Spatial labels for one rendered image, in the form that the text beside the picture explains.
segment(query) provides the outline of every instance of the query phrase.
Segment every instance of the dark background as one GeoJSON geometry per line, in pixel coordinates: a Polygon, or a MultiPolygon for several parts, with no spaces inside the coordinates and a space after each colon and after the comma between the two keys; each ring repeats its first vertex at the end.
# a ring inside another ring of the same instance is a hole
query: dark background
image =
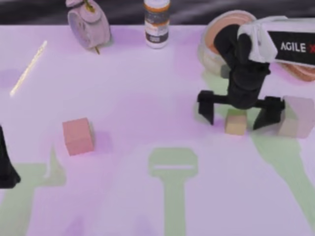
{"type": "MultiPolygon", "coordinates": [[[[111,25],[143,24],[141,0],[96,0],[111,25]]],[[[235,9],[257,18],[271,15],[315,17],[314,0],[171,0],[171,24],[205,25],[235,9]]],[[[65,25],[65,0],[0,0],[0,25],[65,25]]]]}

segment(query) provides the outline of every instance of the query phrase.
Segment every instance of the black object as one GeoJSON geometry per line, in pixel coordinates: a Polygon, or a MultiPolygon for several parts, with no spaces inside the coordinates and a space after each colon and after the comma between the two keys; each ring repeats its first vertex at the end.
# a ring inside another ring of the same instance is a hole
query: black object
{"type": "Polygon", "coordinates": [[[199,114],[210,124],[214,123],[214,104],[227,104],[240,110],[261,108],[253,129],[279,123],[284,101],[267,96],[258,99],[265,77],[270,74],[269,63],[249,60],[252,49],[251,38],[241,34],[237,38],[239,25],[229,25],[216,36],[214,45],[230,67],[227,95],[215,95],[212,91],[201,91],[198,95],[199,114]]]}
{"type": "Polygon", "coordinates": [[[3,130],[0,126],[0,189],[14,188],[19,182],[21,182],[21,178],[11,164],[6,150],[3,130]]]}

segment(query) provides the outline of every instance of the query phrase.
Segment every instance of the red letter x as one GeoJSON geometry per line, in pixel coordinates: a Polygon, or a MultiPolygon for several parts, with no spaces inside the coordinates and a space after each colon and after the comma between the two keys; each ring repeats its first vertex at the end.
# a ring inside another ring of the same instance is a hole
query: red letter x
{"type": "Polygon", "coordinates": [[[310,44],[310,53],[315,53],[315,44],[310,44]]]}

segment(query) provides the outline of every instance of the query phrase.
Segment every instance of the beige cube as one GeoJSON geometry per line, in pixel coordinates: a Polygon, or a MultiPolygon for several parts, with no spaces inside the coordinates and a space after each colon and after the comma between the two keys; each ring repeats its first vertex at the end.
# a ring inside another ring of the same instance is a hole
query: beige cube
{"type": "Polygon", "coordinates": [[[225,118],[225,133],[244,135],[247,129],[246,111],[229,109],[225,118]]]}
{"type": "Polygon", "coordinates": [[[310,98],[283,97],[285,110],[281,114],[278,134],[292,138],[307,138],[315,125],[315,106],[310,98]]]}

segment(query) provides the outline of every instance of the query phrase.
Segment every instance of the pink block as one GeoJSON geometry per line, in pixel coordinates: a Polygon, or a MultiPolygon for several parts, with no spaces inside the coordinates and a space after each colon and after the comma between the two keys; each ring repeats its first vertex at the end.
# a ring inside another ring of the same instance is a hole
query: pink block
{"type": "Polygon", "coordinates": [[[89,121],[87,118],[64,122],[63,136],[70,156],[94,150],[89,121]]]}

